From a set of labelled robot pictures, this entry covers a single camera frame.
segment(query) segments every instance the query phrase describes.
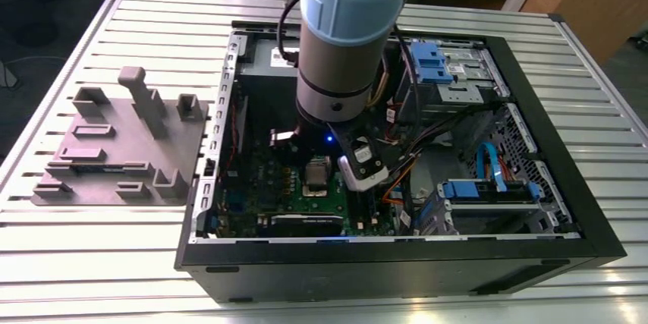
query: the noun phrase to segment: wire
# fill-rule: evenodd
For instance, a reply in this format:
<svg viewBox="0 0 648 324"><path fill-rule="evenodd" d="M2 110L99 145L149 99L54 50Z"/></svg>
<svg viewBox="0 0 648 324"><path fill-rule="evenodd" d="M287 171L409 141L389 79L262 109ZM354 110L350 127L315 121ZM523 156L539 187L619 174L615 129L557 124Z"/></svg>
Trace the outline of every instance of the wire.
<svg viewBox="0 0 648 324"><path fill-rule="evenodd" d="M411 54L409 52L409 49L406 48L405 40L402 39L401 31L397 28L395 24L393 25L393 34L395 35L397 44L399 45L401 56L405 61L406 75L409 77L411 90L414 92L414 127L410 129L410 132L407 133L407 136L405 138L405 145L406 145L414 139L414 135L417 134L421 126L421 103L419 103L419 95L418 95L418 80L415 79L414 61L411 60Z"/></svg>
<svg viewBox="0 0 648 324"><path fill-rule="evenodd" d="M59 61L67 61L65 57L57 57L57 56L27 56L22 58L17 58L14 60L6 61L3 65L7 64L15 64L22 61L29 61L29 60L59 60Z"/></svg>
<svg viewBox="0 0 648 324"><path fill-rule="evenodd" d="M294 52L285 52L283 50L283 23L287 13L290 12L291 8L297 4L299 0L290 0L287 5L285 5L283 12L279 16L279 21L275 25L275 44L279 50L281 58L295 65L297 57Z"/></svg>
<svg viewBox="0 0 648 324"><path fill-rule="evenodd" d="M22 82L19 81L19 79L17 79L15 82L14 82L14 84L11 86L9 86L9 80L7 80L7 77L6 77L6 74L7 74L6 65L9 65L9 64L17 64L18 62L29 61L29 60L61 60L61 61L67 61L66 58L57 57L57 56L27 56L27 57L17 58L17 59L10 60L10 61L6 61L6 62L3 62L2 60L0 60L0 64L2 64L2 85L0 85L0 87L6 88L6 90L9 90L10 92L14 92L17 89L19 89L19 87L22 86Z"/></svg>
<svg viewBox="0 0 648 324"><path fill-rule="evenodd" d="M386 54L383 52L381 57L381 64L382 64L381 81L377 84L377 89L375 92L373 93L373 96L369 98L366 102L366 108L371 108L373 106L375 106L375 104L382 99L382 94L385 93L386 81L389 80L389 63L386 62Z"/></svg>
<svg viewBox="0 0 648 324"><path fill-rule="evenodd" d="M381 200L382 201L387 201L390 200L389 199L389 193L391 192L391 190L394 189L394 187L397 186L397 183L401 182L401 179L405 177L406 173L410 171L411 167L414 167L414 164L411 163L409 165L409 167L405 169L405 171L402 171L402 173L399 174L399 176L397 177L395 181L393 182L391 186L389 187L389 189L386 189L385 191L385 194L382 195L382 198Z"/></svg>

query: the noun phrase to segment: aluminum table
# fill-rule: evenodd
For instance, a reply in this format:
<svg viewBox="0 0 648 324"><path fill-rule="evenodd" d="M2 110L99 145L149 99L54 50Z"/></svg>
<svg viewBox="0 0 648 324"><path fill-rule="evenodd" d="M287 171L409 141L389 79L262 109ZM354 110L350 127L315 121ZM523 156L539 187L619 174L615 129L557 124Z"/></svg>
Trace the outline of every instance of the aluminum table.
<svg viewBox="0 0 648 324"><path fill-rule="evenodd" d="M506 38L627 257L513 295L218 305L173 270L185 207L42 207L29 197L78 87L125 97L122 66L163 99L213 103L231 20L281 0L105 0L0 168L0 318L57 322L587 322L648 317L648 133L565 24L539 14L406 6L403 30ZM293 11L289 21L297 21Z"/></svg>

